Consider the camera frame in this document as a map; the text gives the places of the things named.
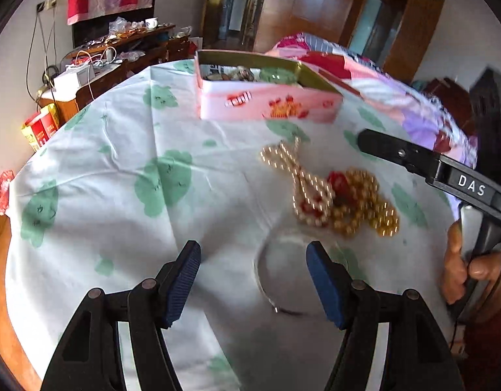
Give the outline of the right hand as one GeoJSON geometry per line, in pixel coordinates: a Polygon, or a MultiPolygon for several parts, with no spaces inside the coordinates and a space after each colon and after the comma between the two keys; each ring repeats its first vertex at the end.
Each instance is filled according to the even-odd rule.
{"type": "Polygon", "coordinates": [[[440,290],[448,305],[464,297],[468,279],[487,282],[481,299],[475,304],[471,319],[482,323],[491,319],[501,309],[501,253],[490,253],[473,259],[467,265],[461,256],[463,238],[459,221],[448,229],[448,246],[440,290]]]}

